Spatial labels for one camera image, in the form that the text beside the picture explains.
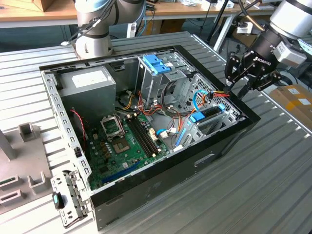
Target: aluminum table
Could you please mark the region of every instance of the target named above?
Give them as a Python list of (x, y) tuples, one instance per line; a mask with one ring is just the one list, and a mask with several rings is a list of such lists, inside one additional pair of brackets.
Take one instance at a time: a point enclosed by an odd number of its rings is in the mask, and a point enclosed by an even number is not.
[[(225, 60), (187, 32), (113, 41), (117, 53), (178, 44), (225, 81)], [(40, 126), (53, 175), (70, 163), (38, 67), (76, 59), (71, 47), (0, 54), (0, 128), (8, 131), (28, 121)], [(312, 229), (311, 133), (264, 93), (253, 91), (243, 100), (261, 120), (227, 155), (102, 233), (307, 234)], [(90, 216), (65, 230), (50, 195), (0, 215), (0, 230), (97, 233)]]

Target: workbench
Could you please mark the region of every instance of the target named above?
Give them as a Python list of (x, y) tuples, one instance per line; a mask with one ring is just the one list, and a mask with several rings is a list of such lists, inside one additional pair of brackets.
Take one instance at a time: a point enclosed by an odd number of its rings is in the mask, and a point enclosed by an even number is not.
[[(0, 6), (4, 7), (4, 9), (0, 9), (0, 28), (77, 24), (77, 12), (73, 0), (55, 0), (46, 12)], [(238, 4), (235, 4), (234, 8), (225, 9), (222, 16), (227, 19), (215, 43), (214, 50), (219, 51), (237, 12), (240, 12)], [(252, 16), (271, 15), (274, 9), (257, 9), (252, 7), (248, 12)], [(188, 7), (180, 2), (158, 2), (155, 4), (154, 20), (204, 18), (206, 13), (207, 10), (202, 9), (199, 4)], [(219, 10), (217, 8), (211, 7), (207, 17), (215, 18), (218, 13)], [(152, 17), (152, 13), (146, 11), (146, 20), (150, 20)], [(131, 25), (128, 25), (127, 37), (134, 35), (134, 33), (131, 33), (131, 28), (133, 28)]]
[[(225, 60), (187, 32), (113, 40), (117, 54), (178, 44), (225, 81)], [(71, 164), (38, 67), (74, 60), (72, 47), (0, 54), (0, 128), (38, 125), (53, 175)], [(234, 92), (244, 84), (238, 82)], [(102, 233), (307, 234), (312, 229), (311, 136), (265, 93), (253, 91), (243, 100), (261, 120), (227, 155)], [(50, 195), (0, 215), (0, 230), (97, 233), (90, 215), (65, 230)]]

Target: ram slot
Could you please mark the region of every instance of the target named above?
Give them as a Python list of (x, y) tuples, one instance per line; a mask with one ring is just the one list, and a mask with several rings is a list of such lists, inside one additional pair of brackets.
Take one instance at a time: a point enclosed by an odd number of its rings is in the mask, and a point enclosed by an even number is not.
[(135, 136), (136, 140), (143, 148), (147, 157), (152, 157), (153, 154), (156, 155), (158, 153), (157, 148), (145, 132), (145, 129), (141, 126), (140, 122), (135, 118), (127, 120), (127, 124), (131, 129), (133, 135)]

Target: power cable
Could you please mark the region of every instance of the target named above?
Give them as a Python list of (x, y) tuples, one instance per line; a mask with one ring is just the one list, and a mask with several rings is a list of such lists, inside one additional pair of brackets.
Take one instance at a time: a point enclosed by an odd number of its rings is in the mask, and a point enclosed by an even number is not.
[(206, 16), (205, 16), (205, 20), (204, 20), (202, 26), (200, 27), (200, 30), (199, 30), (199, 37), (200, 37), (200, 35), (201, 35), (201, 32), (203, 31), (205, 22), (206, 22), (206, 20), (207, 20), (207, 16), (208, 16), (208, 13), (209, 13), (209, 10), (210, 10), (210, 6), (211, 6), (211, 4), (210, 4), (209, 7), (208, 7), (208, 10), (207, 10), (207, 13), (206, 13)]

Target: cardboard box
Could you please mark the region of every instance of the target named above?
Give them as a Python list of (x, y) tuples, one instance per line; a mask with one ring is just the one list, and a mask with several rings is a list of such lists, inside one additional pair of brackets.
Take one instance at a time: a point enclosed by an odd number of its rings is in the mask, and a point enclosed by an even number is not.
[(0, 4), (33, 11), (46, 11), (54, 0), (0, 0)]
[(308, 90), (300, 84), (282, 86), (270, 92), (270, 97), (312, 130), (312, 94)]

